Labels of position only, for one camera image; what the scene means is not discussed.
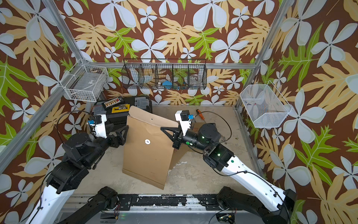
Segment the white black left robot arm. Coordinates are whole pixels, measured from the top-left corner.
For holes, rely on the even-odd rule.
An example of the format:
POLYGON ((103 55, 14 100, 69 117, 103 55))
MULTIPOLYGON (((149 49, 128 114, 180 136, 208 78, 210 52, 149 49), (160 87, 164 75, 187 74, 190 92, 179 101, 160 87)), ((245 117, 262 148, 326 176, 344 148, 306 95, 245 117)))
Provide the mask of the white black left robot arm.
POLYGON ((81 181, 91 169, 95 169, 110 147, 123 146, 129 126, 116 130, 115 135, 91 140, 87 133, 77 133, 64 144, 65 155, 62 161, 45 177, 46 186, 40 199, 27 220, 28 224, 52 224, 63 206, 73 195, 81 181))

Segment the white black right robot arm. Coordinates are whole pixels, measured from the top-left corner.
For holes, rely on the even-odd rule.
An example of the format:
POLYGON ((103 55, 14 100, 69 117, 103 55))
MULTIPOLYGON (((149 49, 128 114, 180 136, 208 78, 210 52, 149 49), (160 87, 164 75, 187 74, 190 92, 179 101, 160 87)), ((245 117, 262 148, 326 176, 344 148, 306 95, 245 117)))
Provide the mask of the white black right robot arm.
POLYGON ((179 127, 161 127, 161 131, 176 149, 186 144, 202 150, 204 162, 215 172, 233 178, 251 193, 243 194, 223 187, 216 197, 221 208, 250 212, 261 217, 266 224, 288 224, 291 221, 296 193, 269 183, 219 143, 221 134, 214 123, 204 124, 198 132, 184 132, 179 127))

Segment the kraft file bag with string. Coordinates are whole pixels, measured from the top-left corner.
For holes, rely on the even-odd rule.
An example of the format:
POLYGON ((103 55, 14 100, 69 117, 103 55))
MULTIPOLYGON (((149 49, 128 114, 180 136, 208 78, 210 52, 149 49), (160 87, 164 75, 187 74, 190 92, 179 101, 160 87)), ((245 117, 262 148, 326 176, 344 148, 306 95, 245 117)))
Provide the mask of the kraft file bag with string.
POLYGON ((164 189, 174 148, 161 127, 175 127, 177 122, 131 106, 122 172, 159 189, 164 189))

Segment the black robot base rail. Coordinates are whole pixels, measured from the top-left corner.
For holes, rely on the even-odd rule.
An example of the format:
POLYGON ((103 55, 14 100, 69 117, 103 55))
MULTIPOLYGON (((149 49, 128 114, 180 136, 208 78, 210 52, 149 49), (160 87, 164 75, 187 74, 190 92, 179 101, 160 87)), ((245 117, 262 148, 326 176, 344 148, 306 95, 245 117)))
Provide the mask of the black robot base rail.
POLYGON ((118 194, 104 187, 93 196, 72 196, 57 224, 244 224, 257 217, 229 207, 221 194, 118 194))

